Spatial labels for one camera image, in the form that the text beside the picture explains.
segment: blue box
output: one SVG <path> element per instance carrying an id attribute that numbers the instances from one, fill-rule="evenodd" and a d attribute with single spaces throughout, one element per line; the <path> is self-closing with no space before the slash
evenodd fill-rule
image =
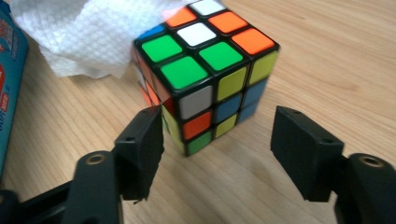
<path id="1" fill-rule="evenodd" d="M 11 19 L 9 5 L 0 0 L 0 178 L 27 49 L 28 41 Z"/>

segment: white tissue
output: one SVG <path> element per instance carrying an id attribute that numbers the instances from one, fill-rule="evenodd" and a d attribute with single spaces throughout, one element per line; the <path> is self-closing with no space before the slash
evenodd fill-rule
<path id="1" fill-rule="evenodd" d="M 132 41 L 191 0 L 11 0 L 16 23 L 39 45 L 58 77 L 120 77 Z"/>

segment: wooden table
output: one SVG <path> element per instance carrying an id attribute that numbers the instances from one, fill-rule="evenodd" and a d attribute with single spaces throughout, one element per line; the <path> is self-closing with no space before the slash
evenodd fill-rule
<path id="1" fill-rule="evenodd" d="M 147 202 L 123 204 L 126 223 L 335 223 L 330 203 L 305 202 L 270 150 L 277 105 L 304 112 L 346 143 L 396 165 L 396 4 L 227 0 L 280 43 L 254 117 L 185 158 L 165 135 Z M 57 78 L 30 51 L 2 189 L 27 200 L 73 176 L 76 161 L 113 141 L 146 107 L 134 70 L 121 78 Z"/>

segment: cube face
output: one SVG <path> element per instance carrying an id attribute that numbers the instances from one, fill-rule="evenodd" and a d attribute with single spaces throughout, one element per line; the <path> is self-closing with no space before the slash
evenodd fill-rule
<path id="1" fill-rule="evenodd" d="M 279 45 L 216 0 L 202 0 L 134 42 L 139 83 L 190 156 L 256 111 Z"/>

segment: wood grain surface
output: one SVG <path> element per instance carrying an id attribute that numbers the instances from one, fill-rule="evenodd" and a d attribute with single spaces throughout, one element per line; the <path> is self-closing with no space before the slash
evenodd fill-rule
<path id="1" fill-rule="evenodd" d="M 396 2 L 224 3 L 282 48 L 259 109 L 188 158 L 165 134 L 148 201 L 124 202 L 125 223 L 336 223 L 335 195 L 305 202 L 271 152 L 275 109 L 305 113 L 345 142 L 345 156 L 395 166 Z M 81 156 L 113 148 L 144 107 L 133 69 L 58 78 L 30 39 L 1 188 L 24 201 L 70 180 Z"/>

